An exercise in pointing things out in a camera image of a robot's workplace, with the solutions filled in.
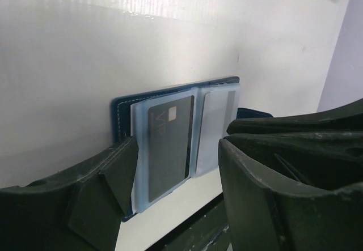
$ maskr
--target white stitching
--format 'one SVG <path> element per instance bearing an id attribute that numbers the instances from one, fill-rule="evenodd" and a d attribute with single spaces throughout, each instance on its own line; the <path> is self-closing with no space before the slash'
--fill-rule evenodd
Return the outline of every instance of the white stitching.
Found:
<path id="1" fill-rule="evenodd" d="M 221 84 L 226 84 L 226 83 L 232 82 L 232 81 L 238 81 L 238 79 L 235 78 L 235 79 L 228 80 L 227 82 L 220 82 L 220 83 L 216 83 L 216 84 L 213 84 L 213 85 L 204 85 L 204 86 L 200 86 L 200 87 L 196 87 L 196 88 L 204 88 L 204 87 L 208 87 L 208 86 L 221 85 Z M 187 90 L 190 90 L 190 89 L 191 88 L 186 88 L 186 89 L 178 91 L 178 92 L 183 92 L 183 91 L 187 91 Z M 158 97 L 158 96 L 162 96 L 162 95 L 166 95 L 166 94 L 168 94 L 168 93 L 165 92 L 164 94 L 149 96 L 149 97 L 145 97 L 145 98 L 138 98 L 138 99 L 123 101 L 123 102 L 118 103 L 117 104 L 117 128 L 118 128 L 118 133 L 119 133 L 119 136 L 118 136 L 119 140 L 121 139 L 121 123 L 120 123 L 120 105 L 121 104 L 129 103 L 129 102 L 135 102 L 135 101 L 138 101 L 138 100 L 146 100 L 146 99 L 149 99 L 149 98 L 152 98 L 152 97 Z"/>
<path id="2" fill-rule="evenodd" d="M 114 159 L 119 154 L 119 152 L 122 151 L 130 142 L 131 142 L 131 139 L 123 141 L 123 143 L 121 143 L 119 146 L 117 146 L 115 148 L 114 152 L 109 154 L 108 157 L 105 160 L 103 160 L 100 164 L 97 165 L 97 167 L 95 167 L 88 174 L 83 175 L 82 177 L 80 177 L 78 180 L 81 180 L 81 179 L 83 179 L 85 177 L 88 177 L 90 174 L 94 173 L 95 170 L 97 170 L 97 169 L 101 170 L 103 167 L 105 167 L 107 165 L 107 163 L 109 163 L 112 159 Z"/>

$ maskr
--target white wall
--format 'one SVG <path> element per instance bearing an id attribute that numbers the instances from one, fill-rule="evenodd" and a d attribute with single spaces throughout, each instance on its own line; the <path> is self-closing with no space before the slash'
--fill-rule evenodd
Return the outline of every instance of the white wall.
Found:
<path id="1" fill-rule="evenodd" d="M 0 186 L 109 146 L 109 102 L 130 93 L 239 75 L 241 106 L 316 111 L 347 3 L 0 0 Z M 218 171 L 185 184 L 121 226 L 118 246 L 143 250 L 220 191 Z"/>
<path id="2" fill-rule="evenodd" d="M 350 0 L 318 111 L 363 98 L 363 0 Z"/>

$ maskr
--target black card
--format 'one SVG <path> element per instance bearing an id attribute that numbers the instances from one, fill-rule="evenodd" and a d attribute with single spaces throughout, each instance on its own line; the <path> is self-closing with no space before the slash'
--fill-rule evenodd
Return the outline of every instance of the black card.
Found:
<path id="1" fill-rule="evenodd" d="M 194 96 L 149 108 L 149 202 L 189 176 Z"/>

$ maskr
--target open card holder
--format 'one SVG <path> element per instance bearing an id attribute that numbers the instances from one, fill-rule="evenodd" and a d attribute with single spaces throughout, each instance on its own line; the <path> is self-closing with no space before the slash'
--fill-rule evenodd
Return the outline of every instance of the open card holder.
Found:
<path id="1" fill-rule="evenodd" d="M 218 141 L 237 116 L 238 99 L 233 76 L 112 101 L 113 140 L 134 135 L 139 146 L 127 216 L 218 167 Z"/>

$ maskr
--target blue wallet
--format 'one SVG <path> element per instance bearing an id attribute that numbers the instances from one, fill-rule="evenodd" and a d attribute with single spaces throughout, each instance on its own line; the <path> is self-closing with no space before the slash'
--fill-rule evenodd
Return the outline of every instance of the blue wallet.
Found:
<path id="1" fill-rule="evenodd" d="M 192 88 L 212 87 L 222 84 L 234 84 L 239 83 L 239 77 L 231 76 L 227 78 L 221 78 L 216 80 L 209 80 L 200 83 L 185 84 L 178 87 L 166 88 L 163 90 L 157 90 L 152 92 L 139 93 L 135 95 L 129 95 L 119 97 L 111 102 L 111 119 L 112 119 L 112 132 L 113 141 L 119 142 L 125 137 L 129 137 L 131 134 L 131 105 L 146 99 L 170 95 L 177 92 L 190 90 Z M 256 117 L 271 117 L 270 114 L 259 112 L 252 109 L 239 108 L 237 112 L 237 118 L 256 118 Z M 124 218 L 124 222 L 130 219 L 134 215 L 132 211 L 132 205 L 130 200 L 129 211 Z"/>

